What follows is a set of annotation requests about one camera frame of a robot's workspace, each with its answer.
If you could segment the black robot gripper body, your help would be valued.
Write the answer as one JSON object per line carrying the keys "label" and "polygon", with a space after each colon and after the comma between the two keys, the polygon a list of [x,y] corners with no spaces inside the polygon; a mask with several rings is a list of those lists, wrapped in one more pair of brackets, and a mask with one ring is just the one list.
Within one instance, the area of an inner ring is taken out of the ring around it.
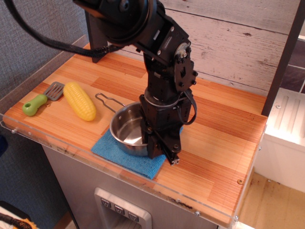
{"label": "black robot gripper body", "polygon": [[178,164],[178,153],[182,149],[180,131],[184,125],[193,123],[193,120],[189,119],[193,95],[182,94],[176,102],[169,104],[161,101],[154,104],[143,94],[139,99],[144,117],[141,123],[142,136],[147,142],[147,136],[155,134],[162,144],[163,153],[170,165]]}

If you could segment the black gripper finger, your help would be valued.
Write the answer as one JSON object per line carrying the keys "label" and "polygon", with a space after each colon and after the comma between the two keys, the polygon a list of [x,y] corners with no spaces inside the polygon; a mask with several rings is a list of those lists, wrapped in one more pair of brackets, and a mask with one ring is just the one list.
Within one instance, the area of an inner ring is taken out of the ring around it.
{"label": "black gripper finger", "polygon": [[147,136],[147,152],[150,159],[154,159],[164,154],[162,144],[155,134]]}

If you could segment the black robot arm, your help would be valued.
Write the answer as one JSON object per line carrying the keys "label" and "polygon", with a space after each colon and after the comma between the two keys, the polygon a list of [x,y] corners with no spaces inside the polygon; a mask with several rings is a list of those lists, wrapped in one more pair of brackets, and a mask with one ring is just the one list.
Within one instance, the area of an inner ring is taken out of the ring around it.
{"label": "black robot arm", "polygon": [[157,0],[78,0],[76,4],[97,20],[108,42],[133,45],[143,52],[148,84],[140,95],[142,138],[150,158],[165,155],[179,162],[180,130],[190,125],[196,110],[191,86],[197,72],[191,60],[188,34]]}

